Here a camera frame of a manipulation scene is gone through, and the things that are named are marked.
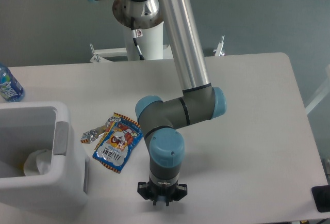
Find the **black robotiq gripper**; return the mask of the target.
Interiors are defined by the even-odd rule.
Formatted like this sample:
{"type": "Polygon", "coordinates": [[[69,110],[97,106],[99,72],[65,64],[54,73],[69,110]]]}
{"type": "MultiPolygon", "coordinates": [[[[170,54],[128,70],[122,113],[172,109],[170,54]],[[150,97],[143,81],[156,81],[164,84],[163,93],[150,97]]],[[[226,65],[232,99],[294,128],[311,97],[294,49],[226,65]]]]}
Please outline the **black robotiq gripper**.
{"type": "Polygon", "coordinates": [[[153,182],[150,179],[148,182],[138,182],[137,192],[143,199],[152,201],[153,206],[158,196],[165,196],[166,206],[169,206],[170,202],[180,201],[188,194],[188,186],[179,184],[178,180],[153,182]]]}

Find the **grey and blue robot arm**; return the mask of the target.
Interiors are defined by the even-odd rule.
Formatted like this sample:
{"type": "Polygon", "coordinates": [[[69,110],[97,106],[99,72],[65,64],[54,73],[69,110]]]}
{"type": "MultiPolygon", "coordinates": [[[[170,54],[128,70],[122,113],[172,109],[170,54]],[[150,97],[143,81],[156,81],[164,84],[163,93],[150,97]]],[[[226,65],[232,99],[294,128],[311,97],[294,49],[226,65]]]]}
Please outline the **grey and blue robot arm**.
{"type": "Polygon", "coordinates": [[[127,30],[129,58],[149,63],[162,54],[162,37],[149,35],[161,27],[167,33],[176,70],[177,95],[143,97],[135,107],[149,154],[149,178],[137,191],[145,200],[177,202],[188,193],[179,181],[185,142],[179,130],[226,112],[223,91],[208,76],[190,0],[114,0],[112,12],[127,30]]]}

